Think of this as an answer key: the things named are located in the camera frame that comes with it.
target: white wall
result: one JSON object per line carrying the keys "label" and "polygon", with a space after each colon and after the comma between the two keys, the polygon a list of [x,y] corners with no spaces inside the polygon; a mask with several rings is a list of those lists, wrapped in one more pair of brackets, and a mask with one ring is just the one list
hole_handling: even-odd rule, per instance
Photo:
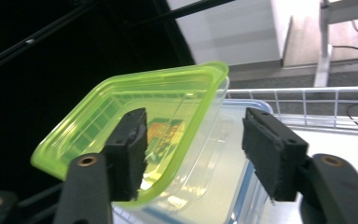
{"label": "white wall", "polygon": [[282,58],[290,20],[295,11],[295,0],[271,0],[277,34],[278,49]]}
{"label": "white wall", "polygon": [[[197,1],[168,0],[171,9],[194,2]],[[282,55],[278,41],[283,38],[277,37],[270,0],[236,0],[177,22],[196,63],[258,63],[280,60]]]}

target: lime green plastic container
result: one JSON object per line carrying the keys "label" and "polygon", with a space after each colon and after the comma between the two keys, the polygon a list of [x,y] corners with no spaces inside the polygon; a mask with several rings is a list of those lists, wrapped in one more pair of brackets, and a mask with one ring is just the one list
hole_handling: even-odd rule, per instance
{"label": "lime green plastic container", "polygon": [[108,78],[39,144],[31,164],[64,180],[72,159],[100,152],[122,116],[144,107],[148,166],[138,200],[122,205],[148,203],[172,184],[205,115],[217,114],[227,73],[225,63],[211,62]]}

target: clear plastic container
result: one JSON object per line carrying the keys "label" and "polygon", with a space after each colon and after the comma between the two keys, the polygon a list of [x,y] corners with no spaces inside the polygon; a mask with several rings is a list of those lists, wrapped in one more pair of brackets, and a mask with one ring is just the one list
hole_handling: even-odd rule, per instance
{"label": "clear plastic container", "polygon": [[[224,63],[213,62],[111,77],[95,87],[39,144],[31,163],[65,179],[72,159],[100,152],[122,116],[144,107],[148,166],[138,200],[121,205],[134,207],[158,196],[166,197],[189,180],[194,182],[192,186],[202,186],[203,180],[197,182],[184,176],[194,172],[202,146],[211,132],[226,96],[227,73]],[[205,120],[209,124],[200,128]],[[188,150],[191,144],[199,147]],[[196,170],[207,173],[207,168],[202,166]]]}
{"label": "clear plastic container", "polygon": [[268,195],[241,149],[242,118],[249,107],[272,113],[261,101],[225,100],[217,116],[201,124],[196,138],[205,137],[203,128],[212,131],[203,146],[193,141],[185,161],[191,152],[200,154],[179,169],[175,180],[183,182],[175,186],[180,188],[172,185],[164,191],[169,193],[137,209],[114,203],[115,223],[259,223]]}

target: plastic container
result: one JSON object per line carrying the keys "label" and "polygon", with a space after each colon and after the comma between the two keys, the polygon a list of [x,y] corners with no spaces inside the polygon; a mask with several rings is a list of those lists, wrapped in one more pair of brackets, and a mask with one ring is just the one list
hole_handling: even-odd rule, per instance
{"label": "plastic container", "polygon": [[[174,177],[182,164],[191,167],[200,154],[202,147],[188,153],[192,156],[184,161],[190,144],[202,146],[206,141],[206,137],[194,136],[207,113],[206,118],[214,120],[226,96],[227,72],[224,63],[213,62],[111,77],[95,87],[39,144],[31,163],[65,179],[73,158],[100,152],[121,117],[145,107],[148,166],[138,200],[122,205],[148,203],[167,194],[168,186],[179,189],[183,181]],[[202,132],[208,136],[210,131],[204,127]]]}
{"label": "plastic container", "polygon": [[[171,191],[169,196],[157,197],[141,209],[118,204],[114,207],[114,222],[259,223],[268,195],[241,149],[242,118],[249,107],[272,113],[271,107],[262,101],[225,100],[213,122],[205,120],[200,126],[201,131],[204,125],[213,123],[195,164],[182,166],[177,174],[184,177],[186,172],[181,172],[182,169],[193,169],[182,187]],[[189,152],[198,148],[196,143],[193,141]]]}

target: black background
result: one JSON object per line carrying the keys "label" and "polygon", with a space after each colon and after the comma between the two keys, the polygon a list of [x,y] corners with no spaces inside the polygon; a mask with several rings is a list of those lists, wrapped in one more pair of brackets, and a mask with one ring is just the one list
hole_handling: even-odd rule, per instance
{"label": "black background", "polygon": [[[0,52],[73,8],[62,0],[0,0]],[[59,183],[32,167],[31,155],[101,81],[194,64],[174,21],[126,29],[167,10],[165,1],[101,1],[0,66],[0,190],[25,199]]]}

